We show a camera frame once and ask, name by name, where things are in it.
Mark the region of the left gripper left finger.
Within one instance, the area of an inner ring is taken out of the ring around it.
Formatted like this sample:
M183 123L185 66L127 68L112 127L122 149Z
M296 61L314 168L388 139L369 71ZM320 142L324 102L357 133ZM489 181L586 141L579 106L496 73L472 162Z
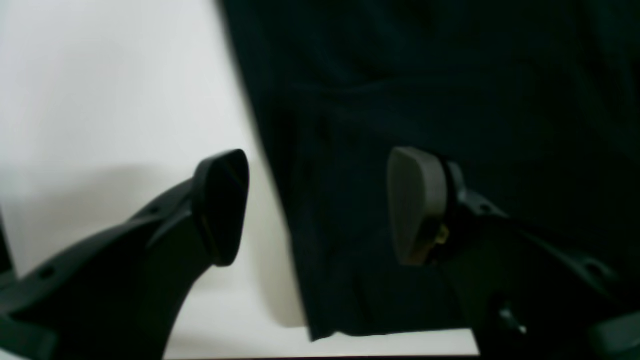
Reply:
M247 155L204 159L127 221L1 290L1 349L27 360L160 360L183 303L242 243Z

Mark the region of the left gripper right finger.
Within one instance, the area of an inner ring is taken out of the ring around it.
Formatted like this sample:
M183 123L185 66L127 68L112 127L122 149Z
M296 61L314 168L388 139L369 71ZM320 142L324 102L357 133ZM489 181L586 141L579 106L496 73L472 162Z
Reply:
M483 360L639 358L639 287L602 259L510 218L433 153L396 146L386 182L398 262L441 271Z

